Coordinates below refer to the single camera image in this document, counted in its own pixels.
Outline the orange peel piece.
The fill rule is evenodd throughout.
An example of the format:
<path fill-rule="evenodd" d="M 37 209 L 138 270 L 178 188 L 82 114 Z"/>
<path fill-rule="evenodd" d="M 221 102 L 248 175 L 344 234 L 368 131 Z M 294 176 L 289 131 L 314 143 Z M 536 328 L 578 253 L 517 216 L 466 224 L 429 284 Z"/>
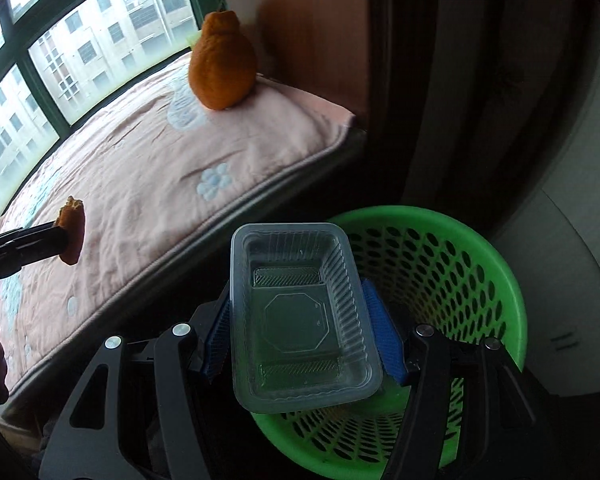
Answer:
<path fill-rule="evenodd" d="M 60 208 L 55 226 L 63 229 L 68 236 L 67 247 L 59 258 L 68 266 L 78 263 L 85 235 L 85 210 L 82 200 L 69 196 L 65 205 Z"/>

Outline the clear rectangular plastic tray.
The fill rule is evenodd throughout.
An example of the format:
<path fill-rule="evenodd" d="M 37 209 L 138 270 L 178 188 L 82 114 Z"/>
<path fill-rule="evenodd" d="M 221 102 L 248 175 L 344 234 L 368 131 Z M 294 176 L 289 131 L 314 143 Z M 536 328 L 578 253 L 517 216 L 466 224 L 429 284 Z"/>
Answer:
<path fill-rule="evenodd" d="M 256 414 L 369 398 L 384 372 L 346 233 L 249 223 L 230 241 L 234 393 Z"/>

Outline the green mesh trash basket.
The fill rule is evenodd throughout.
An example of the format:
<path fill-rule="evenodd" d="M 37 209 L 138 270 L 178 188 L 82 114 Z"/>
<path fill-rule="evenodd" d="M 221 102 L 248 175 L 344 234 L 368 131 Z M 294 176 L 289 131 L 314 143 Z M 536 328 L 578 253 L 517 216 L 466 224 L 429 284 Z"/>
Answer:
<path fill-rule="evenodd" d="M 450 339 L 504 342 L 524 366 L 528 323 L 508 264 L 481 235 L 445 214 L 378 206 L 332 218 L 349 237 L 358 273 L 376 286 L 391 318 L 402 314 Z M 404 416 L 407 388 L 334 408 L 254 415 L 262 434 L 299 466 L 329 479 L 378 479 Z"/>

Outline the pink quilted blanket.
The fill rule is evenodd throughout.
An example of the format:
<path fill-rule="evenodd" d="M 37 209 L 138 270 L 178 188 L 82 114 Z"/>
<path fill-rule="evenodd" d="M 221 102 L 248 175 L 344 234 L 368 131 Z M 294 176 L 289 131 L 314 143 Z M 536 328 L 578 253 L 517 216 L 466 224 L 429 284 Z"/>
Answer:
<path fill-rule="evenodd" d="M 182 56 L 99 110 L 42 163 L 0 215 L 0 234 L 85 210 L 80 260 L 47 259 L 0 283 L 6 384 L 17 390 L 133 287 L 268 185 L 346 140 L 350 110 L 260 79 L 215 112 L 193 95 Z"/>

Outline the large orange citrus fruit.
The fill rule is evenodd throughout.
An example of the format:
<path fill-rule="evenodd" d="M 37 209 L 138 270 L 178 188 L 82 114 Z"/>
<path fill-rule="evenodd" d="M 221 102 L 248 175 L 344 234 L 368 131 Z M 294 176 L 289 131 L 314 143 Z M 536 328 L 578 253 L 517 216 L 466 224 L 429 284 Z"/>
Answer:
<path fill-rule="evenodd" d="M 189 87 L 201 104 L 225 110 L 242 102 L 256 84 L 257 69 L 256 51 L 242 33 L 237 14 L 207 14 L 188 68 Z"/>

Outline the wooden cabinet side panel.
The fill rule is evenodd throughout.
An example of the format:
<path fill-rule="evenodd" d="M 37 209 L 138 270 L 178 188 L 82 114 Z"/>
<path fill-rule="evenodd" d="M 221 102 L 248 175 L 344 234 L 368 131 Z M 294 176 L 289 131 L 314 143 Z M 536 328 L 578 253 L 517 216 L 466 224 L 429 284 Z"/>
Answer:
<path fill-rule="evenodd" d="M 260 72 L 357 114 L 368 113 L 367 0 L 226 0 Z"/>

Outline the green window frame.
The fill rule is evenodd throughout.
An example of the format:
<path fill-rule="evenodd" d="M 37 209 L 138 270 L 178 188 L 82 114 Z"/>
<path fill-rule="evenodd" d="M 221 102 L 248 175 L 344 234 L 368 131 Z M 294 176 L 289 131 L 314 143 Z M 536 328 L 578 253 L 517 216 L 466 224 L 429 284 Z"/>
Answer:
<path fill-rule="evenodd" d="M 76 130 L 226 0 L 0 0 L 0 215 Z"/>

